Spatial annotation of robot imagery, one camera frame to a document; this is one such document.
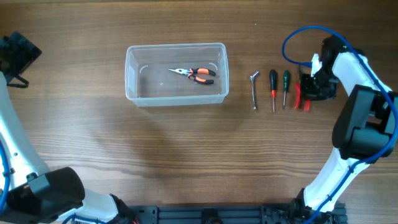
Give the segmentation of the red handled pruning shears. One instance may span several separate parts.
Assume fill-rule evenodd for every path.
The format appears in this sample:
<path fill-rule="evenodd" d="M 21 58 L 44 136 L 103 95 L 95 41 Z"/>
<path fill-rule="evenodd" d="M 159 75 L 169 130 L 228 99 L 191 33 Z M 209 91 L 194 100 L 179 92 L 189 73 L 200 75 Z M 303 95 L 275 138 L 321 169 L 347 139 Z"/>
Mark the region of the red handled pruning shears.
<path fill-rule="evenodd" d="M 302 75 L 303 75 L 303 70 L 302 70 L 302 67 L 299 65 L 298 66 L 298 80 L 297 80 L 297 83 L 295 83 L 295 104 L 294 104 L 295 110 L 298 110 L 300 108 L 300 105 L 302 102 L 302 86 L 301 86 Z M 306 112 L 309 112 L 310 107 L 311 107 L 311 101 L 304 100 L 303 110 Z"/>

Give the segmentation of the clear plastic container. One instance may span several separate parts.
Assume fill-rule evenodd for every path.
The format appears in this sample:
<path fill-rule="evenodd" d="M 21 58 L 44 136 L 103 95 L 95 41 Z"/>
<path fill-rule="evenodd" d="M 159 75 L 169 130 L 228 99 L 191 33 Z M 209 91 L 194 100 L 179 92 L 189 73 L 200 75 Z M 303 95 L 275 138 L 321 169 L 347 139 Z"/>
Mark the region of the clear plastic container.
<path fill-rule="evenodd" d="M 130 46 L 125 92 L 138 107 L 222 103 L 229 93 L 226 47 L 220 42 Z"/>

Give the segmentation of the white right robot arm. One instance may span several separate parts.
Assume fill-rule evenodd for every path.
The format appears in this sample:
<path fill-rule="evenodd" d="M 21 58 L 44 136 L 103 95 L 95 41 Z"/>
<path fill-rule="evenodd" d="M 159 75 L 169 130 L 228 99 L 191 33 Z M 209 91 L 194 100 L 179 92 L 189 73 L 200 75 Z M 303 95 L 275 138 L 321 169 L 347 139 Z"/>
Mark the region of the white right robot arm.
<path fill-rule="evenodd" d="M 339 83 L 348 94 L 333 128 L 331 155 L 290 206 L 291 219 L 323 223 L 353 179 L 394 150 L 397 127 L 389 103 L 397 105 L 397 93 L 368 67 L 363 51 L 350 50 L 336 35 L 323 40 L 321 54 L 315 54 L 310 65 L 312 71 L 300 72 L 295 85 L 296 108 L 308 111 L 313 101 L 333 99 Z"/>

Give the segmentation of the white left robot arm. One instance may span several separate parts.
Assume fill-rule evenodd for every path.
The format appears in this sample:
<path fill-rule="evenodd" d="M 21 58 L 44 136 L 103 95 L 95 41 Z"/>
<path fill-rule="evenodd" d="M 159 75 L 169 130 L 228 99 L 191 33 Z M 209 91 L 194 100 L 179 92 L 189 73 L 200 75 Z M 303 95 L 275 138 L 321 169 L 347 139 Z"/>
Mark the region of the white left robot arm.
<path fill-rule="evenodd" d="M 21 75 L 41 50 L 19 32 L 1 37 L 1 221 L 8 223 L 139 223 L 113 194 L 84 188 L 70 167 L 50 170 L 32 145 L 9 96 L 27 88 Z"/>

